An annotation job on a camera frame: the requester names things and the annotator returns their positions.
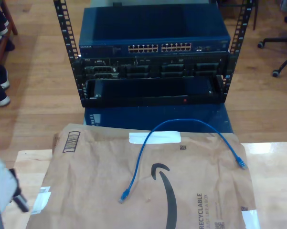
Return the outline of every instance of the blue ethernet cable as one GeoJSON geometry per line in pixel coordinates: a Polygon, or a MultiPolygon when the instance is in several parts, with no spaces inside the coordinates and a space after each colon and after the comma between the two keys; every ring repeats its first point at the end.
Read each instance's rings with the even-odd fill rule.
{"type": "Polygon", "coordinates": [[[133,186],[133,183],[135,181],[135,178],[136,178],[136,175],[137,175],[137,171],[138,171],[138,167],[139,167],[139,163],[140,163],[140,158],[141,158],[141,155],[142,155],[142,152],[143,152],[143,149],[145,147],[145,144],[147,143],[147,140],[148,138],[150,137],[150,135],[156,131],[159,127],[163,126],[164,124],[166,123],[175,123],[175,122],[197,122],[197,123],[202,123],[206,126],[208,126],[210,129],[212,129],[214,132],[216,132],[222,139],[223,141],[227,144],[228,148],[231,150],[231,152],[233,153],[233,156],[235,157],[238,165],[242,168],[242,169],[246,169],[247,166],[246,164],[244,163],[244,161],[237,155],[237,153],[234,151],[234,149],[232,148],[232,146],[229,144],[229,142],[226,140],[226,138],[218,131],[216,130],[214,127],[212,127],[211,125],[201,121],[201,120],[198,120],[198,119],[193,119],[193,118],[185,118],[185,119],[171,119],[171,120],[168,120],[168,121],[165,121],[163,123],[160,123],[158,126],[156,126],[154,129],[152,129],[148,136],[146,137],[146,139],[144,140],[143,142],[143,145],[141,147],[141,150],[140,150],[140,153],[139,153],[139,156],[138,156],[138,159],[137,159],[137,163],[136,163],[136,168],[135,168],[135,172],[134,172],[134,176],[128,186],[128,188],[123,192],[119,202],[120,203],[123,203],[125,201],[125,199],[128,197],[129,195],[129,192],[130,192],[130,189],[132,188],[133,186]]]}

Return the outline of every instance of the qr code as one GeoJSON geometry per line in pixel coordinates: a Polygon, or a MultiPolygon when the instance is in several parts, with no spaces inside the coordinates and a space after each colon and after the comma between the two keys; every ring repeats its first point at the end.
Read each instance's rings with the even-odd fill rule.
{"type": "Polygon", "coordinates": [[[214,223],[215,229],[225,229],[225,223],[214,223]]]}

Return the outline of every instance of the office chair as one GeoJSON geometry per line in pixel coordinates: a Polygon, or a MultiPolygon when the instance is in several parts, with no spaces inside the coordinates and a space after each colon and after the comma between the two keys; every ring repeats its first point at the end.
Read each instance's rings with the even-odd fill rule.
{"type": "MultiPolygon", "coordinates": [[[[266,42],[287,42],[287,37],[265,38],[262,42],[259,42],[258,48],[264,48],[266,42]]],[[[278,77],[280,75],[280,72],[286,65],[287,60],[280,66],[279,69],[273,70],[273,77],[278,77]]]]}

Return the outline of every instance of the barcode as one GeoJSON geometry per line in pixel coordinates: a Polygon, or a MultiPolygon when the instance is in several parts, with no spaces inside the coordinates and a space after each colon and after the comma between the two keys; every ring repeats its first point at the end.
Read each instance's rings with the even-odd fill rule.
{"type": "Polygon", "coordinates": [[[225,223],[221,222],[221,223],[214,223],[215,225],[215,229],[225,229],[225,223]]]}
{"type": "Polygon", "coordinates": [[[81,132],[79,132],[79,131],[69,132],[63,153],[67,153],[67,152],[74,153],[75,152],[76,145],[77,145],[78,139],[80,137],[80,133],[81,132]]]}

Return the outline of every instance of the network switch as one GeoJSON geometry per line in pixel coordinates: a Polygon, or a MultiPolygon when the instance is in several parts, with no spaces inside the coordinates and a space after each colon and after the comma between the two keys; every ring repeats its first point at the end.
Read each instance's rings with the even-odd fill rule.
{"type": "Polygon", "coordinates": [[[86,8],[79,46],[83,58],[113,58],[228,52],[229,43],[215,4],[176,4],[86,8]]]}

